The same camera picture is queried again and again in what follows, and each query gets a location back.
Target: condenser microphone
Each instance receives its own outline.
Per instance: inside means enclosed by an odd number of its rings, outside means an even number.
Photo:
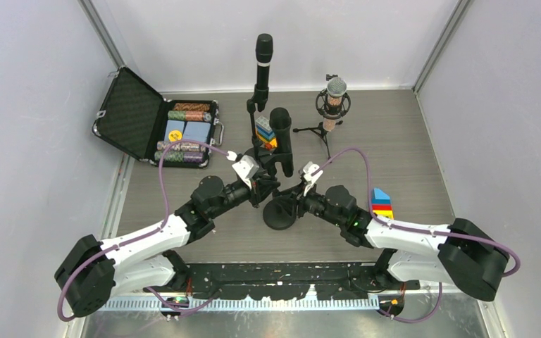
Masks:
[[[263,111],[268,100],[268,72],[273,58],[273,37],[269,34],[260,34],[256,40],[256,86],[254,91],[260,97],[257,100],[258,111]]]
[[[341,77],[333,77],[327,83],[326,104],[323,107],[323,128],[327,132],[333,130],[337,120],[344,115],[342,114],[342,103],[346,91],[347,84]]]

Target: white wall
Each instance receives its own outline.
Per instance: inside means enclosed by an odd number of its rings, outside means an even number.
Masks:
[[[523,259],[509,336],[541,337],[541,3],[474,1],[420,99],[455,214]]]
[[[89,131],[113,69],[78,2],[0,1],[0,338],[62,337],[54,273],[121,159]]]
[[[271,89],[410,87],[456,0],[94,0],[124,59],[162,92],[254,87],[272,34]]]

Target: black case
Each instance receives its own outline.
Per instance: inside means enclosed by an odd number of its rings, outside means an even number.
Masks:
[[[92,132],[138,161],[158,165],[154,160],[156,143],[164,139],[167,114],[176,103],[210,104],[211,129],[206,143],[223,143],[223,124],[218,119],[217,101],[167,100],[136,73],[121,67],[112,74],[114,79],[92,125]],[[221,126],[219,142],[214,139],[216,125]],[[203,163],[163,162],[165,167],[206,168],[211,151],[204,152]]]

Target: reflective floor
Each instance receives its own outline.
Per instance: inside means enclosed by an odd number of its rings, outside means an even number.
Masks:
[[[407,294],[403,318],[430,312],[434,294]],[[256,338],[256,337],[488,337],[478,302],[445,294],[439,311],[418,324],[391,321],[375,311],[196,313],[166,321],[156,312],[99,312],[87,320],[83,337]]]

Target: case lid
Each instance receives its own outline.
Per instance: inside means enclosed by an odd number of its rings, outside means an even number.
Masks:
[[[137,160],[147,157],[163,97],[136,73],[121,67],[111,83],[92,131]]]

